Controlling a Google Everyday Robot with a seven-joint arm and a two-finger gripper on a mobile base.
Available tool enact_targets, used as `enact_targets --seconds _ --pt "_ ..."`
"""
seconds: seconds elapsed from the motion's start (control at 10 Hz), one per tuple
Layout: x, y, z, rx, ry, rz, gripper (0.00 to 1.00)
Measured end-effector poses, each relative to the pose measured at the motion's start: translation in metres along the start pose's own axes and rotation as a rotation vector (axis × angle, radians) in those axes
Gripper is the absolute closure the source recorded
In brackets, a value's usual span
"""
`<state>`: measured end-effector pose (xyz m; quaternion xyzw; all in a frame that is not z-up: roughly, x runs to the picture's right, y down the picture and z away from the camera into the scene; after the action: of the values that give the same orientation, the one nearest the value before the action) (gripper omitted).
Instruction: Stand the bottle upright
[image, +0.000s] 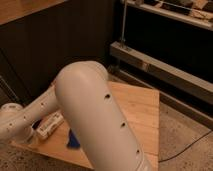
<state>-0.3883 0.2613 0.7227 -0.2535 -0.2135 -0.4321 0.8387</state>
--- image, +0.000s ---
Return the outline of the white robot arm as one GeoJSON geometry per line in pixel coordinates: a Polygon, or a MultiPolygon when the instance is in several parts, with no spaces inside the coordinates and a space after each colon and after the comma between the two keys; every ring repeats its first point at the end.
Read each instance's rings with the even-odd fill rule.
{"type": "Polygon", "coordinates": [[[61,111],[95,171],[151,171],[152,166],[108,86],[108,72],[96,61],[65,66],[55,84],[23,107],[0,110],[0,141],[31,135],[31,125],[61,111]]]}

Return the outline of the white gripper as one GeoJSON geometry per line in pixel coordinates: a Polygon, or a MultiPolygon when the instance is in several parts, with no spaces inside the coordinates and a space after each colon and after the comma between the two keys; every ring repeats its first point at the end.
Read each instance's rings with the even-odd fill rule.
{"type": "Polygon", "coordinates": [[[43,121],[36,133],[41,140],[47,139],[64,121],[61,113],[55,112],[43,121]]]}

